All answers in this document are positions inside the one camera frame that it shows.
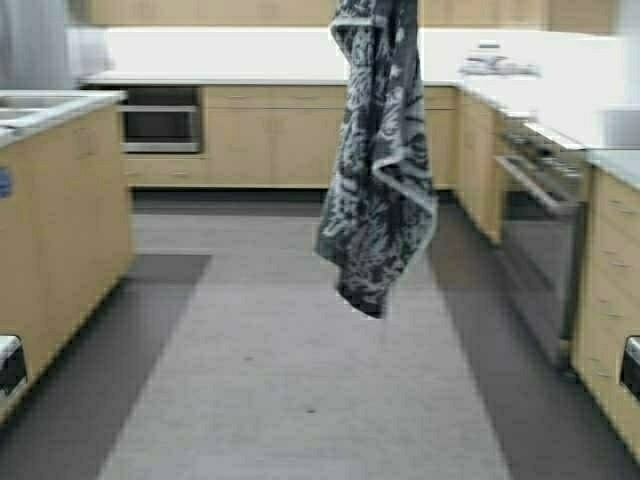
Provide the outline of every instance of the hanging towel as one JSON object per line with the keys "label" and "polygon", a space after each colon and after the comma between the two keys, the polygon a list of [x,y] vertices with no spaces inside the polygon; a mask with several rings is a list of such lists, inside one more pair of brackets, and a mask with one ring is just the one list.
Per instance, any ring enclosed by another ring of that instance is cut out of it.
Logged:
{"label": "hanging towel", "polygon": [[338,293],[374,318],[436,228],[417,3],[339,0],[331,23],[350,75],[315,252],[340,268]]}

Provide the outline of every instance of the upper cabinet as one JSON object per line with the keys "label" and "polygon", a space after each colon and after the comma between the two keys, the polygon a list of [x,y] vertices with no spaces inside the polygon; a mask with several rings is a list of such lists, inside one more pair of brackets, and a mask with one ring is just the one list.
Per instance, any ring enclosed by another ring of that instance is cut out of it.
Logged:
{"label": "upper cabinet", "polygon": [[550,0],[549,29],[608,34],[615,31],[618,0]]}
{"label": "upper cabinet", "polygon": [[549,24],[548,0],[500,0],[501,27],[545,30]]}
{"label": "upper cabinet", "polygon": [[457,0],[451,2],[451,24],[456,27],[495,27],[499,0]]}
{"label": "upper cabinet", "polygon": [[[337,0],[87,0],[111,26],[327,27]],[[418,0],[427,28],[528,28],[611,33],[619,0]]]}
{"label": "upper cabinet", "polygon": [[326,26],[335,0],[89,0],[93,23],[114,26]]}
{"label": "upper cabinet", "polygon": [[447,27],[451,25],[452,6],[450,0],[421,0],[421,24],[425,27]]}

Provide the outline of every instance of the oven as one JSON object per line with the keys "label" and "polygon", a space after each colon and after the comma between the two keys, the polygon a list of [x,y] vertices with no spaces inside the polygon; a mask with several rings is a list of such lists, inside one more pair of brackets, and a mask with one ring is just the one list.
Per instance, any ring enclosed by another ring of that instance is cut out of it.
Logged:
{"label": "oven", "polygon": [[128,153],[199,153],[201,118],[194,87],[130,87],[120,110]]}
{"label": "oven", "polygon": [[498,255],[508,295],[551,363],[570,368],[589,169],[584,151],[529,131],[507,134]]}

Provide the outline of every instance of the oven handle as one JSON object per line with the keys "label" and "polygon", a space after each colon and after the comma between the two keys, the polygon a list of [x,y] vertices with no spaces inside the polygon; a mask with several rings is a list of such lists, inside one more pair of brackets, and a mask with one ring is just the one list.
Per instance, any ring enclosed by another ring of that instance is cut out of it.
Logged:
{"label": "oven handle", "polygon": [[571,216],[578,209],[576,202],[558,202],[551,197],[544,189],[540,188],[522,169],[518,168],[510,160],[507,155],[496,157],[496,161],[500,166],[514,179],[518,181],[527,191],[535,197],[535,199],[544,206],[544,208],[557,217]]}
{"label": "oven handle", "polygon": [[119,110],[122,113],[198,113],[194,105],[122,105]]}

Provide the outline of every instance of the gray carpet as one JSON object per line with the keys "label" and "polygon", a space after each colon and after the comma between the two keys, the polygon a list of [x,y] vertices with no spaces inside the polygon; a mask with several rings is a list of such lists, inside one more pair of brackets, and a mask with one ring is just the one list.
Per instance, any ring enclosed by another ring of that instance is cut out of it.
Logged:
{"label": "gray carpet", "polygon": [[213,257],[101,480],[510,478],[426,261],[367,319],[314,227],[137,216],[140,251]]}

